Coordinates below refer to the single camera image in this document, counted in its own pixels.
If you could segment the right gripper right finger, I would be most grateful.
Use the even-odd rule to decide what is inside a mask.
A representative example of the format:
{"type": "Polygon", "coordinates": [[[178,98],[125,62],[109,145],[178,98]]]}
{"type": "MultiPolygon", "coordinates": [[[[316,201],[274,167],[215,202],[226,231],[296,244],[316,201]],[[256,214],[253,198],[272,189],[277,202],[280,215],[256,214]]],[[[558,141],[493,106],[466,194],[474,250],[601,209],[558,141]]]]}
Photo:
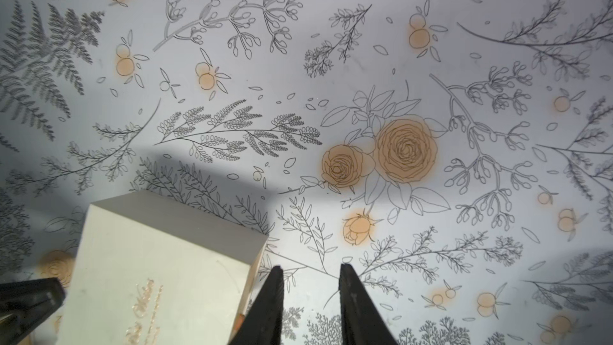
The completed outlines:
{"type": "Polygon", "coordinates": [[[350,264],[341,265],[338,290],[343,344],[397,344],[350,264]]]}

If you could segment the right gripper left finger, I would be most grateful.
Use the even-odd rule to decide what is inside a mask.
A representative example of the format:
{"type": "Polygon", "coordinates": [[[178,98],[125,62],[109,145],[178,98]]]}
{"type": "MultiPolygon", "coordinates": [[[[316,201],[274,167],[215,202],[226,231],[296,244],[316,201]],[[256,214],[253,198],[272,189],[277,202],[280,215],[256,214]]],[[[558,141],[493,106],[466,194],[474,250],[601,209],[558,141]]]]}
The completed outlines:
{"type": "Polygon", "coordinates": [[[274,266],[230,345],[280,345],[284,311],[284,271],[274,266]]]}

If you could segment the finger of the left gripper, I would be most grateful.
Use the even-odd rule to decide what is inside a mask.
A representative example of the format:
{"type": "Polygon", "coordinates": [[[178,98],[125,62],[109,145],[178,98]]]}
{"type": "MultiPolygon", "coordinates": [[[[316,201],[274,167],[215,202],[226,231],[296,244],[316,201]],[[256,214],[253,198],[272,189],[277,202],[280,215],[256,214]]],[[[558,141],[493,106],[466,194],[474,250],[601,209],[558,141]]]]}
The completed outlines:
{"type": "Polygon", "coordinates": [[[1,285],[1,344],[19,344],[65,301],[58,278],[1,285]]]}

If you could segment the cream jewelry box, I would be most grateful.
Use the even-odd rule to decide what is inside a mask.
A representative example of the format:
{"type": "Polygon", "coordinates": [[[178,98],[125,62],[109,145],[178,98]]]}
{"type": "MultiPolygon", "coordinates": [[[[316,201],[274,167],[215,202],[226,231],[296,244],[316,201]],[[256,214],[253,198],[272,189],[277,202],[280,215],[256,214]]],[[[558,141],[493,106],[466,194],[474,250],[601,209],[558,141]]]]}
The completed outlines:
{"type": "Polygon", "coordinates": [[[60,344],[226,344],[268,238],[139,191],[87,211],[60,344]]]}

